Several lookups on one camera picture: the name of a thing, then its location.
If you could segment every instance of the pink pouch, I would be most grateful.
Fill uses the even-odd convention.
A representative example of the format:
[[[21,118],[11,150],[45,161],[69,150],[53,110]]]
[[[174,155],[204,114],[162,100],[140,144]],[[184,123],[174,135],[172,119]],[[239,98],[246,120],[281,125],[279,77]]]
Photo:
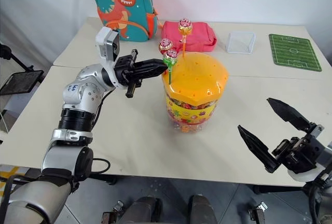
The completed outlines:
[[[171,40],[177,52],[182,50],[182,35],[178,31],[178,22],[166,21],[161,31],[161,37]],[[212,51],[216,43],[217,37],[207,23],[192,23],[192,32],[187,36],[186,40],[186,51]]]

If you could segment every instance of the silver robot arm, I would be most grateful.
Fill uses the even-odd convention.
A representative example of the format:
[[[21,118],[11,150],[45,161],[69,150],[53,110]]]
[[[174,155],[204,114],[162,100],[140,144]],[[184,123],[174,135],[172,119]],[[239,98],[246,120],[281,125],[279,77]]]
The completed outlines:
[[[167,69],[162,60],[135,63],[137,50],[118,58],[118,33],[107,27],[97,34],[96,47],[100,64],[85,67],[63,91],[61,120],[53,131],[41,175],[14,191],[10,199],[4,197],[0,224],[54,223],[70,193],[91,174],[93,152],[88,145],[104,92],[128,88],[126,96],[132,97],[144,78]]]

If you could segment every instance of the soccer field mat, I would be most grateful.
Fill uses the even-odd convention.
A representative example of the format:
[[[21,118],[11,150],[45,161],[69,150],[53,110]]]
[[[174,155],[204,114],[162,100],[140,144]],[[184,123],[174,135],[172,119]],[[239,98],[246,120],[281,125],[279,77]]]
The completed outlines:
[[[276,65],[322,71],[308,39],[270,34],[273,61]]]

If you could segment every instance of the clear plastic box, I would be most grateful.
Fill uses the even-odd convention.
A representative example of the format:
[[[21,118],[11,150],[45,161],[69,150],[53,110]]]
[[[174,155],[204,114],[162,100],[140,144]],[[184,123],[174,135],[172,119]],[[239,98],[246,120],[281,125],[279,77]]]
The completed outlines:
[[[256,35],[248,31],[232,31],[229,33],[226,51],[228,53],[251,54]]]

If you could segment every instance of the backpack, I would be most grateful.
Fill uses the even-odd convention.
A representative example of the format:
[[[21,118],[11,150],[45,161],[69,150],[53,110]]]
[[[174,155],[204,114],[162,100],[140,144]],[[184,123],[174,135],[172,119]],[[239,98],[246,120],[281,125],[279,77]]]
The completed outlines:
[[[104,26],[118,30],[121,40],[147,41],[158,27],[152,0],[95,0]]]

